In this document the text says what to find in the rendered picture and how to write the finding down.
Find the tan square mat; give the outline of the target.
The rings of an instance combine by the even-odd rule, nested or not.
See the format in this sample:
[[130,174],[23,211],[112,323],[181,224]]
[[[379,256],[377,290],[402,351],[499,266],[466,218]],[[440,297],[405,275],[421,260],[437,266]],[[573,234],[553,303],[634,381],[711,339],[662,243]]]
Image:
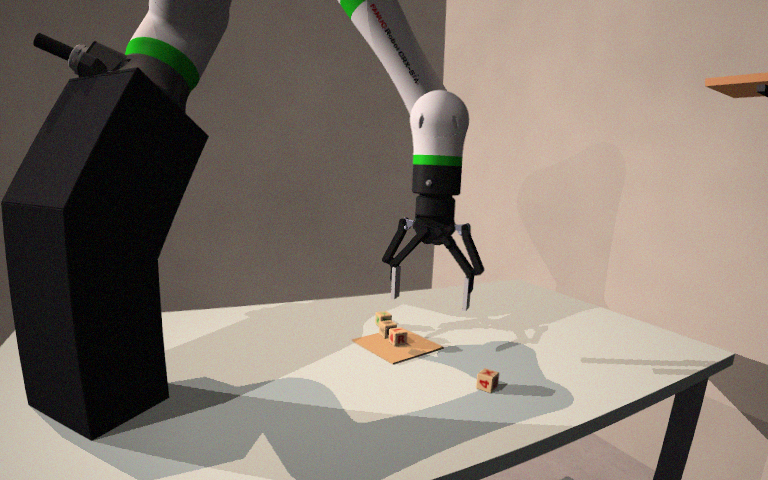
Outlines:
[[391,364],[400,363],[444,349],[444,347],[439,344],[408,330],[406,331],[408,332],[407,344],[401,346],[392,345],[389,342],[389,338],[384,338],[379,333],[355,338],[352,339],[352,341]]

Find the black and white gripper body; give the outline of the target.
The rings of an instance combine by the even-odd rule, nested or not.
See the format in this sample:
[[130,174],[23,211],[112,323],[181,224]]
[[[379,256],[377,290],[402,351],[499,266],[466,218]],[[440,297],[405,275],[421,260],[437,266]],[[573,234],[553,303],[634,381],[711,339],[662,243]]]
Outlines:
[[[426,198],[417,196],[413,228],[416,233],[427,226],[429,231],[421,238],[424,244],[442,245],[435,234],[435,228],[441,228],[449,239],[455,231],[455,199]],[[437,217],[437,218],[430,218]]]

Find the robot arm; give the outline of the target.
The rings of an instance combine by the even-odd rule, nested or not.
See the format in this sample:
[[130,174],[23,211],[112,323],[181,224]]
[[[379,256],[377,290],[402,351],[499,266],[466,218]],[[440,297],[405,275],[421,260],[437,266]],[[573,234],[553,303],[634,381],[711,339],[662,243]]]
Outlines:
[[[186,113],[187,98],[228,26],[231,1],[149,0],[149,11],[125,54],[96,41],[88,48],[73,48],[41,33],[33,44],[67,60],[79,77],[138,67]],[[466,105],[435,73],[398,0],[338,2],[382,62],[411,114],[412,192],[441,199],[460,195],[469,126]]]

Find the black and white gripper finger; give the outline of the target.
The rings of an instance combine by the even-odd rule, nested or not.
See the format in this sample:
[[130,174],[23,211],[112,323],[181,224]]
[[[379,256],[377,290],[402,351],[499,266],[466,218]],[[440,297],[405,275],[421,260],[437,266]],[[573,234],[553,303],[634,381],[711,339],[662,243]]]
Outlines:
[[[446,237],[441,228],[435,228],[434,232],[439,237],[444,246],[452,254],[456,262],[459,264],[463,272],[465,273],[464,281],[464,293],[463,293],[463,305],[462,311],[467,311],[470,305],[470,293],[473,290],[474,276],[481,275],[484,272],[484,267],[479,257],[478,251],[471,236],[471,226],[469,223],[455,225],[455,230],[462,236],[464,245],[472,262],[472,265],[468,262],[464,254],[457,246],[455,240],[451,236],[449,239]],[[450,241],[451,242],[450,242]],[[470,278],[471,277],[471,278]]]
[[398,230],[382,258],[382,262],[389,264],[391,267],[391,299],[396,299],[399,297],[400,293],[401,265],[399,264],[401,264],[401,262],[409,255],[409,253],[421,242],[421,238],[429,231],[427,226],[422,227],[419,232],[411,239],[411,241],[402,249],[402,251],[395,258],[393,258],[407,230],[411,228],[413,221],[414,220],[409,220],[408,218],[402,218],[399,220]]

